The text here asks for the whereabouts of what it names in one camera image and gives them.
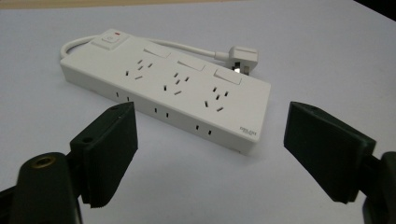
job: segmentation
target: power plug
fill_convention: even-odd
[[[67,81],[222,146],[260,139],[270,84],[108,30],[61,60]]]
[[[248,75],[256,67],[258,61],[259,52],[256,49],[235,46],[230,49],[226,66],[237,73]]]

